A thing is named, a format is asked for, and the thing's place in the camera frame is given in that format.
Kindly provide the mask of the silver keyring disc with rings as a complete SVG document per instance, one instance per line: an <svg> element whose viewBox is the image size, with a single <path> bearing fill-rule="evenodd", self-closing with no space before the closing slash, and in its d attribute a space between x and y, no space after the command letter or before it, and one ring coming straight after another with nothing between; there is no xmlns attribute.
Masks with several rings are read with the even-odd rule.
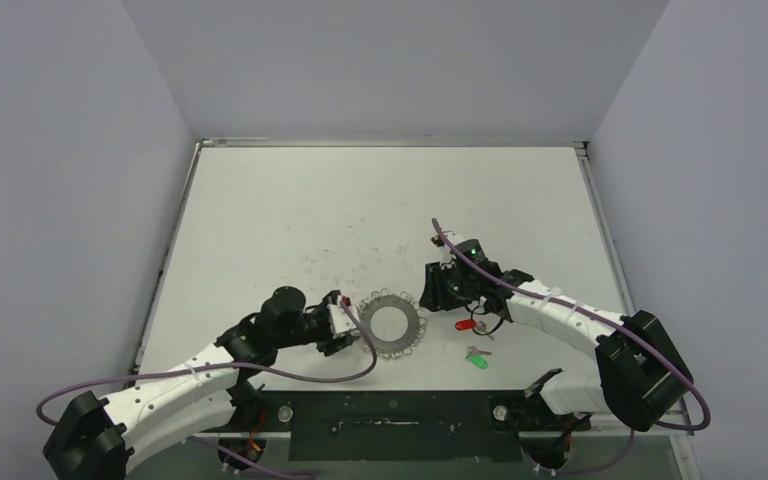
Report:
<svg viewBox="0 0 768 480"><path fill-rule="evenodd" d="M360 302L359 309L361 325L372 344L360 333L353 336L366 352L375 350L385 361L411 355L426 332L427 320L417 300L408 292L373 291Z"/></svg>

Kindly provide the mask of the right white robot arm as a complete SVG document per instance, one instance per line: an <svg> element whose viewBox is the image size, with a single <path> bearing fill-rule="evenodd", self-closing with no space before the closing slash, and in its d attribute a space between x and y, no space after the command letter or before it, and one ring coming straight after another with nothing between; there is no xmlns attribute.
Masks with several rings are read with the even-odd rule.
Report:
<svg viewBox="0 0 768 480"><path fill-rule="evenodd" d="M692 375L654 314L603 311L517 269L503 270L476 239L448 230L431 243L441 258L425 266L419 304L431 312L476 309L540 331L589 358L595 372L554 368L529 386L525 414L548 429L564 415L608 413L628 428L666 427L663 416L693 392Z"/></svg>

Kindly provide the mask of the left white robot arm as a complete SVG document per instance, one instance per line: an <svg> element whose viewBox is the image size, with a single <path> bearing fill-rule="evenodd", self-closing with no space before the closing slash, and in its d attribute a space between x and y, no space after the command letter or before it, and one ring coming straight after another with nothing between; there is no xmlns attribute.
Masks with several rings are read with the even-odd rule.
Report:
<svg viewBox="0 0 768 480"><path fill-rule="evenodd" d="M276 289L260 309L243 317L178 366L122 378L125 389L104 396L93 382L75 393L57 420L43 455L59 479L123 479L134 467L173 444L229 426L242 431L266 418L251 377L275 368L284 348L313 344L324 356L370 338L351 300L338 290L310 306L295 287Z"/></svg>

